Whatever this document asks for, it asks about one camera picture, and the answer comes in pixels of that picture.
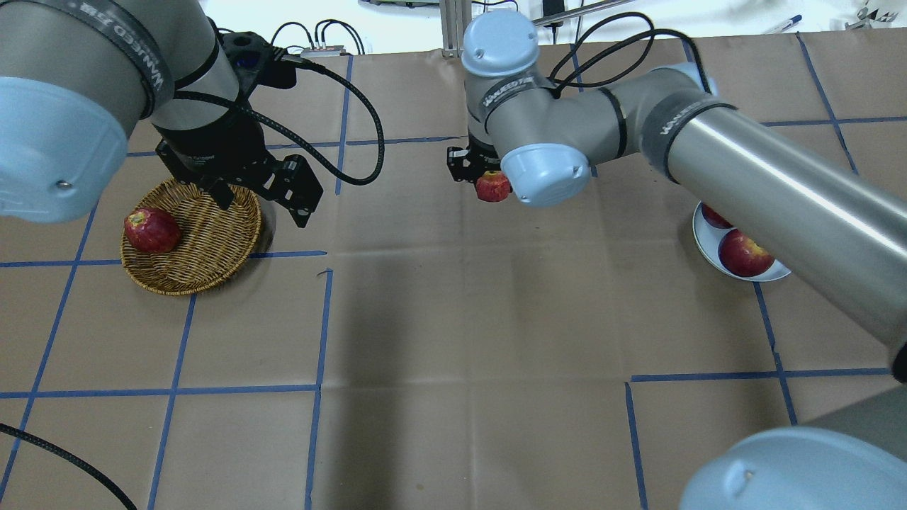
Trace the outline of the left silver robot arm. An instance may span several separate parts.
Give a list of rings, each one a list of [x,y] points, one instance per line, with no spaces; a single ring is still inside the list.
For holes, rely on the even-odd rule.
[[[179,183],[221,209],[248,188],[307,225],[320,181],[305,158],[269,154],[249,105],[258,85],[295,85],[284,50],[219,33],[197,1],[4,1],[1,22],[3,216],[86,215],[147,119]]]

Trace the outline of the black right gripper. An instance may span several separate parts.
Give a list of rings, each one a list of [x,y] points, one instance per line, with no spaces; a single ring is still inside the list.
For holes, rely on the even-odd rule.
[[[445,159],[451,178],[457,183],[473,183],[487,171],[501,171],[501,158],[490,144],[469,138],[466,147],[446,148]]]

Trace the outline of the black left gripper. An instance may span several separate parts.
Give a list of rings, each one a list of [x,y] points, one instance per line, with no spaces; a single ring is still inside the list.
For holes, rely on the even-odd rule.
[[[249,188],[307,227],[323,187],[307,159],[276,159],[266,148],[263,122],[249,103],[260,85],[291,89],[297,74],[286,50],[253,32],[213,33],[202,45],[202,62],[179,75],[175,96],[156,110],[162,136],[156,152],[181,183],[206,191],[226,212],[235,197],[230,185]]]

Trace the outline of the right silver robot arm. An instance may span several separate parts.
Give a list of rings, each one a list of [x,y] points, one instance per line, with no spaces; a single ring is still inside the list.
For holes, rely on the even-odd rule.
[[[592,166],[640,152],[890,351],[897,388],[740,441],[690,479],[681,509],[903,509],[904,200],[739,113],[692,54],[561,98],[538,71],[534,23],[480,14],[460,49],[469,169],[497,167],[523,204],[548,207],[579,193]]]

